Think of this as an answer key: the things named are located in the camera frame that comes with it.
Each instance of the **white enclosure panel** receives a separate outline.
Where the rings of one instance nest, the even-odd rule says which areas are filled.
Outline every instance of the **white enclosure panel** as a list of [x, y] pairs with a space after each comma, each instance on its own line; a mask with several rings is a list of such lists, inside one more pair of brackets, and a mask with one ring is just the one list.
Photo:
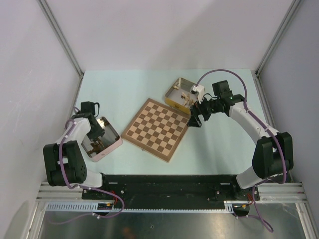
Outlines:
[[0, 238], [18, 239], [79, 79], [35, 0], [1, 1], [0, 22]]
[[319, 224], [319, 1], [298, 11], [261, 74], [277, 129], [294, 140], [293, 177], [302, 181]]
[[254, 70], [291, 2], [48, 0], [85, 70]]

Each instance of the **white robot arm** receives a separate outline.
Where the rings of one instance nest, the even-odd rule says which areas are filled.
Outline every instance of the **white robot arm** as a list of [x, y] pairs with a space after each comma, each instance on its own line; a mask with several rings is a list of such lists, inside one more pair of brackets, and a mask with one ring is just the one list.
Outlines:
[[257, 118], [245, 105], [242, 95], [232, 94], [227, 81], [213, 84], [213, 89], [216, 99], [207, 100], [204, 97], [190, 108], [191, 118], [188, 126], [201, 127], [198, 115], [203, 115], [204, 121], [207, 121], [211, 114], [226, 113], [249, 134], [256, 148], [252, 166], [236, 176], [239, 187], [241, 189], [253, 187], [267, 178], [292, 169], [293, 145], [290, 134], [280, 133]]
[[[48, 144], [43, 148], [47, 180], [51, 186], [65, 186], [64, 177], [67, 177], [70, 184], [94, 188], [102, 186], [102, 175], [87, 170], [80, 150], [80, 145], [86, 137], [93, 145], [102, 144], [100, 138], [105, 130], [95, 119], [95, 104], [81, 103], [81, 111], [68, 120], [64, 134], [54, 144]], [[61, 170], [60, 162], [63, 162], [64, 172]]]

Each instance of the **purple cable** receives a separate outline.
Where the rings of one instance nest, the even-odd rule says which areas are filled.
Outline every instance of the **purple cable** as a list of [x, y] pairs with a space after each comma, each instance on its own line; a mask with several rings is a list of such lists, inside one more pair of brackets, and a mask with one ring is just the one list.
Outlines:
[[74, 123], [74, 120], [73, 119], [68, 119], [66, 122], [65, 122], [65, 126], [64, 126], [64, 128], [65, 129], [67, 129], [68, 128], [68, 125], [69, 125], [69, 123]]
[[[201, 82], [201, 80], [202, 80], [205, 76], [207, 76], [207, 75], [210, 74], [210, 73], [217, 72], [217, 71], [223, 71], [223, 72], [228, 72], [228, 73], [230, 73], [230, 74], [233, 74], [233, 75], [236, 76], [236, 77], [241, 81], [241, 83], [243, 84], [244, 92], [245, 92], [244, 108], [245, 108], [246, 112], [247, 112], [248, 114], [250, 114], [251, 117], [252, 117], [255, 121], [257, 121], [257, 122], [262, 126], [262, 128], [264, 128], [264, 130], [265, 130], [265, 131], [272, 137], [272, 139], [274, 140], [274, 142], [275, 142], [275, 144], [276, 144], [276, 146], [277, 146], [277, 149], [278, 149], [278, 152], [279, 152], [279, 155], [280, 155], [282, 164], [283, 164], [283, 175], [284, 175], [284, 177], [283, 177], [282, 182], [278, 182], [278, 183], [284, 184], [284, 183], [286, 182], [286, 179], [287, 179], [287, 170], [286, 170], [286, 163], [285, 163], [285, 158], [284, 158], [283, 151], [282, 151], [281, 146], [280, 146], [280, 144], [279, 144], [277, 138], [275, 137], [275, 135], [268, 129], [268, 127], [267, 127], [254, 113], [252, 113], [252, 112], [248, 109], [248, 106], [247, 106], [247, 88], [246, 88], [246, 84], [245, 84], [244, 80], [243, 80], [239, 75], [237, 75], [235, 72], [232, 72], [232, 71], [229, 71], [229, 70], [225, 70], [225, 69], [216, 69], [216, 70], [212, 70], [212, 71], [206, 72], [206, 73], [198, 80], [198, 82], [197, 82], [197, 84], [196, 84], [195, 86], [198, 86], [198, 84]], [[256, 186], [258, 186], [258, 185], [260, 185], [260, 184], [262, 184], [262, 183], [264, 183], [264, 182], [267, 182], [267, 181], [268, 181], [268, 179], [265, 179], [265, 180], [261, 181], [260, 183], [254, 185], [254, 187], [253, 187], [253, 192], [255, 191]], [[271, 233], [273, 233], [273, 232], [274, 232], [273, 227], [272, 227], [266, 220], [264, 220], [264, 219], [262, 218], [262, 216], [261, 216], [261, 214], [260, 214], [260, 212], [259, 212], [259, 210], [258, 210], [258, 208], [257, 208], [257, 205], [256, 205], [256, 200], [255, 200], [254, 193], [252, 193], [252, 195], [253, 195], [254, 206], [255, 206], [255, 209], [256, 209], [256, 212], [257, 212], [258, 216], [250, 215], [250, 216], [248, 216], [248, 217], [249, 217], [249, 218], [259, 219], [259, 220], [262, 222], [262, 224], [264, 225], [264, 227], [265, 227], [268, 231], [270, 231]]]
[[[62, 173], [62, 176], [63, 176], [63, 179], [64, 179], [64, 182], [66, 184], [66, 186], [69, 188], [69, 189], [74, 189], [75, 187], [79, 186], [80, 188], [82, 189], [88, 189], [88, 190], [94, 190], [94, 191], [97, 191], [97, 192], [101, 192], [101, 193], [105, 193], [105, 194], [108, 194], [108, 195], [111, 195], [113, 197], [116, 197], [118, 198], [121, 203], [122, 203], [122, 208], [116, 212], [115, 214], [113, 215], [106, 215], [106, 216], [102, 216], [102, 215], [97, 215], [98, 219], [99, 218], [113, 218], [115, 216], [117, 216], [118, 214], [120, 214], [123, 210], [124, 210], [124, 207], [125, 207], [125, 204], [124, 204], [124, 201], [121, 197], [119, 197], [118, 195], [114, 194], [114, 193], [110, 193], [110, 192], [107, 192], [107, 191], [104, 191], [102, 189], [99, 189], [99, 188], [91, 188], [91, 187], [87, 187], [87, 186], [82, 186], [82, 185], [78, 185], [78, 184], [75, 184], [74, 186], [71, 186], [69, 181], [68, 181], [68, 178], [66, 176], [66, 173], [65, 173], [65, 169], [64, 169], [64, 165], [63, 165], [63, 154], [62, 154], [62, 147], [63, 147], [63, 144], [66, 140], [66, 138], [68, 137], [68, 135], [72, 132], [72, 130], [74, 129], [75, 125], [76, 125], [76, 122], [72, 119], [69, 119], [67, 122], [66, 122], [66, 127], [67, 125], [72, 122], [72, 126], [70, 127], [70, 129], [67, 131], [66, 135], [62, 138], [61, 142], [60, 142], [60, 145], [59, 145], [59, 162], [60, 162], [60, 168], [61, 168], [61, 173]], [[55, 224], [55, 225], [62, 225], [62, 224], [66, 224], [66, 223], [69, 223], [69, 222], [72, 222], [78, 218], [81, 218], [81, 217], [84, 217], [84, 216], [88, 216], [88, 215], [92, 215], [92, 213], [85, 213], [85, 214], [82, 214], [82, 215], [79, 215], [75, 218], [72, 218], [72, 219], [69, 219], [67, 221], [64, 221], [64, 222], [59, 222], [59, 223], [55, 223], [55, 222], [52, 222], [51, 220], [49, 220], [50, 223], [52, 224]]]
[[75, 113], [78, 113], [78, 112], [80, 111], [80, 109], [75, 106], [75, 107], [73, 107], [73, 111], [74, 111]]

